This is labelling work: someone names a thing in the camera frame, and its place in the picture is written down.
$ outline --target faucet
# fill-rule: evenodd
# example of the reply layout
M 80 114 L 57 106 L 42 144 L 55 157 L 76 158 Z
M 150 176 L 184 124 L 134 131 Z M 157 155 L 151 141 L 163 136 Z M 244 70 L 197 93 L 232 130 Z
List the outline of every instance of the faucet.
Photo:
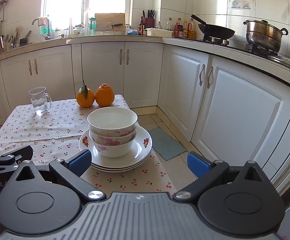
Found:
M 33 20 L 32 25 L 34 25 L 34 23 L 36 21 L 38 21 L 38 18 Z M 50 26 L 49 26 L 49 19 L 47 19 L 47 30 L 48 30 L 47 36 L 42 35 L 43 37 L 45 37 L 46 41 L 51 39 L 51 31 L 50 31 Z

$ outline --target wok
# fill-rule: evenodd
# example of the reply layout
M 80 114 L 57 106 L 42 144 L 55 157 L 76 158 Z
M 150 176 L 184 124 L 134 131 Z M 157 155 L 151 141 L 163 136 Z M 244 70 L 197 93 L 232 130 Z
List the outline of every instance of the wok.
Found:
M 194 14 L 192 14 L 191 17 L 201 23 L 198 25 L 198 27 L 201 32 L 207 36 L 227 40 L 231 38 L 235 33 L 235 31 L 222 26 L 207 24 L 205 21 L 203 21 L 201 18 L 198 18 Z

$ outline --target glass mug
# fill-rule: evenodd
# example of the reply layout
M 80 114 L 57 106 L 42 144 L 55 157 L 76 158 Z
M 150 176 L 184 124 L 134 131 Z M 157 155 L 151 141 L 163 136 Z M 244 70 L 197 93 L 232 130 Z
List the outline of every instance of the glass mug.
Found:
M 41 115 L 52 108 L 51 96 L 45 93 L 46 87 L 31 89 L 28 93 L 36 114 Z

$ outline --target floral tablecloth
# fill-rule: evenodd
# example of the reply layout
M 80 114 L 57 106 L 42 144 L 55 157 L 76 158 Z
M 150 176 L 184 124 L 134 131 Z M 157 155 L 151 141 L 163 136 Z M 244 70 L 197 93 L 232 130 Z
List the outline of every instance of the floral tablecloth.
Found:
M 112 106 L 128 108 L 123 96 L 115 95 Z M 33 148 L 35 165 L 53 159 L 69 159 L 79 152 L 78 142 L 88 130 L 87 116 L 99 106 L 80 107 L 75 99 L 55 101 L 49 112 L 39 116 L 32 105 L 18 106 L 0 129 L 0 155 L 23 145 Z M 90 167 L 82 178 L 105 192 L 176 192 L 154 151 L 141 166 L 124 173 L 106 173 Z

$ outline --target stacked bowls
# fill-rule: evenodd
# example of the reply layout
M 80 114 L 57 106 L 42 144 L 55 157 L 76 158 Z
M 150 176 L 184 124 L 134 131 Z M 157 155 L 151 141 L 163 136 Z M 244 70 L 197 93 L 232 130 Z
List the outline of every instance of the stacked bowls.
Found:
M 106 157 L 120 157 L 132 147 L 136 137 L 137 115 L 122 107 L 104 107 L 91 112 L 89 137 L 99 153 Z

